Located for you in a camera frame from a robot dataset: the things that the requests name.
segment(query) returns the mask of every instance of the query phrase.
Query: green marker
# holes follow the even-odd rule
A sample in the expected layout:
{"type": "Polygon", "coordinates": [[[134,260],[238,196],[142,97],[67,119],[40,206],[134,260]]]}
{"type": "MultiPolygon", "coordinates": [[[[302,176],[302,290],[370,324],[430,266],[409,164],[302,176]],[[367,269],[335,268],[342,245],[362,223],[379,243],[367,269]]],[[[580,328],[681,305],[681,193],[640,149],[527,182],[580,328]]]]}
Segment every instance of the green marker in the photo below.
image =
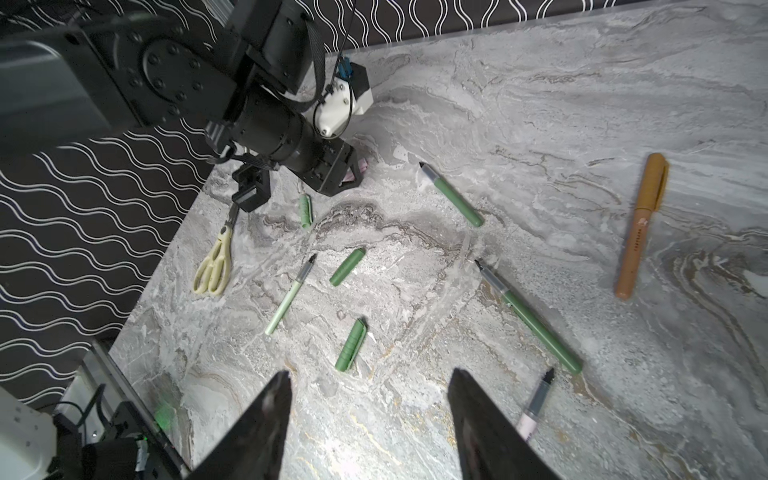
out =
{"type": "Polygon", "coordinates": [[[349,332],[349,336],[346,338],[344,347],[341,349],[339,359],[336,361],[336,369],[340,372],[346,372],[352,362],[355,361],[362,341],[366,338],[368,333],[368,327],[362,319],[355,320],[355,324],[352,325],[352,331],[349,332]]]}
{"type": "Polygon", "coordinates": [[[419,166],[422,168],[424,175],[426,175],[428,179],[432,180],[437,189],[440,190],[442,194],[451,201],[452,204],[456,205],[458,211],[462,212],[462,215],[464,215],[464,217],[469,220],[469,223],[476,227],[480,227],[483,224],[482,217],[480,217],[475,212],[475,210],[470,207],[470,205],[462,198],[461,195],[456,192],[456,190],[453,190],[453,188],[448,185],[448,183],[443,180],[442,177],[440,177],[440,174],[438,174],[434,169],[432,169],[432,167],[430,167],[428,164],[425,164],[424,162],[419,162],[419,166]]]}
{"type": "Polygon", "coordinates": [[[301,227],[307,228],[312,225],[312,199],[309,195],[302,195],[299,198],[301,207],[301,227]]]}
{"type": "Polygon", "coordinates": [[[558,360],[560,360],[560,363],[565,365],[565,367],[574,375],[581,373],[581,362],[579,362],[576,356],[569,352],[563,344],[560,343],[560,340],[547,330],[547,327],[536,318],[536,315],[534,315],[519,298],[513,295],[509,288],[494,275],[490,269],[482,266],[477,260],[475,260],[475,264],[477,264],[480,269],[480,274],[483,275],[483,278],[485,278],[488,283],[499,292],[507,304],[512,307],[512,310],[518,314],[523,323],[525,323],[534,335],[547,346],[547,349],[552,352],[552,355],[556,356],[558,360]]]}
{"type": "Polygon", "coordinates": [[[349,275],[349,272],[357,266],[358,263],[360,263],[360,260],[366,255],[366,249],[364,248],[356,248],[354,249],[349,256],[341,262],[341,265],[339,265],[339,268],[336,269],[335,272],[333,272],[333,275],[331,275],[331,285],[333,286],[339,286],[342,281],[346,278],[347,275],[349,275]]]}
{"type": "Polygon", "coordinates": [[[304,280],[306,279],[306,276],[310,274],[310,270],[314,266],[316,258],[317,258],[317,253],[312,255],[310,257],[310,260],[307,263],[304,263],[304,266],[299,272],[299,276],[293,282],[293,285],[291,285],[290,290],[288,290],[288,293],[286,293],[285,298],[283,298],[283,302],[281,302],[280,306],[277,307],[277,311],[275,312],[275,315],[272,317],[272,321],[270,322],[269,325],[266,326],[266,330],[264,330],[264,333],[266,333],[267,335],[272,335],[272,332],[274,332],[275,329],[277,328],[277,324],[280,323],[280,320],[283,319],[283,315],[285,315],[286,312],[288,311],[288,307],[290,306],[290,303],[293,302],[293,298],[296,296],[296,294],[299,292],[299,289],[304,284],[304,280]]]}

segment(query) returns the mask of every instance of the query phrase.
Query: black strap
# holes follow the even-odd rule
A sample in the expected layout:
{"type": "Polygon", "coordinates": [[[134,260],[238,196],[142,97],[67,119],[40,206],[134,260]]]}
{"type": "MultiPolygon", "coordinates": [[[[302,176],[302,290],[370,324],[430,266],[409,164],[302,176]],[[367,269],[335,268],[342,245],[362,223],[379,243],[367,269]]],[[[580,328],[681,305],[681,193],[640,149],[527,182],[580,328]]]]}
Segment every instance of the black strap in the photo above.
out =
{"type": "Polygon", "coordinates": [[[323,96],[323,85],[326,84],[326,53],[323,48],[323,37],[317,29],[317,24],[309,16],[304,18],[306,22],[306,33],[310,39],[310,53],[312,54],[312,63],[315,68],[315,96],[309,101],[296,101],[290,98],[283,98],[291,108],[303,113],[317,102],[323,96]]]}

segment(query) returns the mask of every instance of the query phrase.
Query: light green pen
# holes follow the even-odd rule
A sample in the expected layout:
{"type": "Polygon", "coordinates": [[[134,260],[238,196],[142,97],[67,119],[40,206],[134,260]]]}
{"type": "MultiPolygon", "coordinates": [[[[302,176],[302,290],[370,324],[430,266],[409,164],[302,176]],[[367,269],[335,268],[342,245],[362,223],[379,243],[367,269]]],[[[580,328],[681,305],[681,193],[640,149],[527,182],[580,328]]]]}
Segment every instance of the light green pen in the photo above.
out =
{"type": "Polygon", "coordinates": [[[547,330],[547,327],[544,326],[544,324],[536,318],[536,315],[534,315],[533,312],[509,290],[509,287],[494,275],[491,269],[485,268],[485,266],[477,260],[475,260],[475,264],[480,269],[480,274],[483,278],[498,291],[507,305],[517,313],[520,320],[522,320],[523,323],[531,329],[534,335],[544,343],[547,349],[552,352],[552,355],[556,356],[558,360],[560,360],[560,363],[565,365],[565,367],[574,375],[581,373],[581,362],[579,362],[578,358],[576,358],[573,353],[569,352],[568,349],[560,343],[560,340],[547,330]]]}
{"type": "Polygon", "coordinates": [[[440,174],[438,174],[435,169],[430,167],[428,164],[425,164],[424,162],[419,162],[419,166],[422,168],[424,175],[426,175],[428,179],[432,180],[432,182],[435,184],[435,187],[437,187],[437,189],[440,190],[442,194],[445,195],[448,200],[450,200],[451,203],[456,206],[456,208],[458,208],[458,211],[462,212],[462,215],[464,215],[464,217],[469,220],[469,223],[475,227],[480,227],[483,224],[482,217],[480,217],[477,212],[475,212],[475,209],[473,209],[466,202],[466,200],[464,200],[462,196],[456,192],[456,190],[453,190],[453,188],[448,185],[448,182],[440,177],[440,174]]]}
{"type": "Polygon", "coordinates": [[[288,307],[290,306],[290,303],[293,302],[293,298],[296,296],[296,294],[299,292],[299,289],[304,284],[304,280],[306,279],[306,276],[310,274],[310,270],[315,265],[315,259],[317,258],[317,253],[312,255],[310,259],[304,263],[304,266],[301,268],[301,271],[299,272],[299,276],[296,278],[296,280],[293,282],[293,285],[290,286],[290,290],[288,290],[288,293],[286,293],[285,298],[283,298],[283,302],[280,303],[280,306],[277,307],[277,311],[275,312],[275,315],[272,317],[272,321],[269,325],[266,326],[266,330],[264,330],[264,333],[267,335],[272,335],[272,332],[275,331],[277,328],[277,324],[280,323],[280,320],[283,319],[283,315],[286,314],[288,311],[288,307]]]}

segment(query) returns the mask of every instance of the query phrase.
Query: scissor handle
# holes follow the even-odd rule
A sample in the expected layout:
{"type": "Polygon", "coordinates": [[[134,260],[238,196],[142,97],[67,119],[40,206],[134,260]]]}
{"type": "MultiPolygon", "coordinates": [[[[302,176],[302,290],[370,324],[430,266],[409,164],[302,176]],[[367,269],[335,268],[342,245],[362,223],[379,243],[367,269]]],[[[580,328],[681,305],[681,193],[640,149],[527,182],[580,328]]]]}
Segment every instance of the scissor handle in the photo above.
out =
{"type": "Polygon", "coordinates": [[[208,284],[214,271],[214,258],[218,256],[220,250],[221,242],[216,240],[214,247],[210,249],[210,252],[200,262],[200,266],[194,274],[194,280],[192,280],[192,291],[197,295],[203,295],[208,291],[208,284]]]}
{"type": "Polygon", "coordinates": [[[230,254],[230,243],[232,242],[232,227],[225,225],[219,233],[217,243],[221,242],[216,259],[212,263],[210,280],[208,281],[208,293],[211,295],[221,295],[224,287],[230,281],[230,272],[232,271],[232,256],[230,254]]]}

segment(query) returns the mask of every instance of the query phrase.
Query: scissor blade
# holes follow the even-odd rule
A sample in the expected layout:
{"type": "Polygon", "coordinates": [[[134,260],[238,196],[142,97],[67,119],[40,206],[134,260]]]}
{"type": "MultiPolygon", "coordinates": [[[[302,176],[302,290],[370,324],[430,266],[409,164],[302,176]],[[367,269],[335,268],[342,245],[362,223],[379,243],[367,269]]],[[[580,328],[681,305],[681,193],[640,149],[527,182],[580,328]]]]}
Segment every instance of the scissor blade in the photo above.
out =
{"type": "Polygon", "coordinates": [[[232,204],[232,207],[230,207],[230,215],[227,217],[227,225],[234,227],[234,224],[237,221],[237,214],[239,213],[240,206],[238,204],[232,204]]]}

